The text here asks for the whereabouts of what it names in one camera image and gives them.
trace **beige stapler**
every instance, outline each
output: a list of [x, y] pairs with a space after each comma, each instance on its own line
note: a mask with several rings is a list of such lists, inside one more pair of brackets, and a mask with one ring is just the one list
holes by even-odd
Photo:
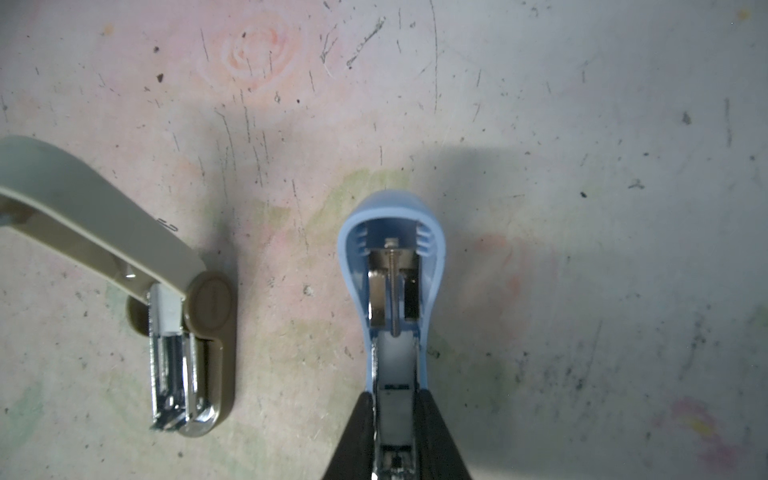
[[152, 429], [198, 437], [234, 401], [237, 292], [88, 165], [27, 137], [0, 139], [0, 226], [86, 266], [129, 294], [150, 340]]

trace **beige stapler handle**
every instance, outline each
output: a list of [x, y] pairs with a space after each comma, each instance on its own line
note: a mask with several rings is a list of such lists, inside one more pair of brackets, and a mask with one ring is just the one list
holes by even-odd
[[160, 282], [187, 295], [205, 265], [88, 165], [28, 137], [0, 139], [0, 218], [146, 304]]

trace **table surface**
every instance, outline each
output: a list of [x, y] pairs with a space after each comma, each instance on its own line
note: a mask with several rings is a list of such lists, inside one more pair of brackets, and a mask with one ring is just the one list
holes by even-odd
[[150, 432], [125, 295], [0, 230], [0, 478], [319, 478], [364, 385], [336, 235], [384, 188], [448, 238], [430, 385], [475, 478], [765, 478], [766, 25], [757, 0], [6, 0], [0, 134], [83, 159], [240, 305], [229, 419]]

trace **blue plastic rim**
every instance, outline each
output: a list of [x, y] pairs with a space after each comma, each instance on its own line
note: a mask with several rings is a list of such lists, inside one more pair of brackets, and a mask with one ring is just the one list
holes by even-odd
[[367, 249], [382, 247], [388, 237], [398, 237], [402, 248], [415, 248], [421, 260], [421, 312], [416, 335], [419, 338], [419, 387], [427, 389], [427, 334], [445, 269], [445, 234], [435, 215], [416, 195], [404, 190], [383, 190], [371, 194], [349, 215], [337, 244], [344, 281], [362, 325], [368, 358], [366, 390], [373, 390], [371, 338], [376, 334], [368, 325]]

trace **stapler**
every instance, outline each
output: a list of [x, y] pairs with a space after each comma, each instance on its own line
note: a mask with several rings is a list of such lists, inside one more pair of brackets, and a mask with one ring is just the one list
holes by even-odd
[[67, 152], [0, 139], [0, 226], [80, 263], [128, 295], [149, 337], [151, 428], [198, 437], [232, 409], [237, 291], [163, 224]]
[[362, 324], [366, 387], [323, 480], [471, 478], [427, 383], [429, 320], [445, 235], [415, 195], [366, 198], [339, 232], [339, 262]]

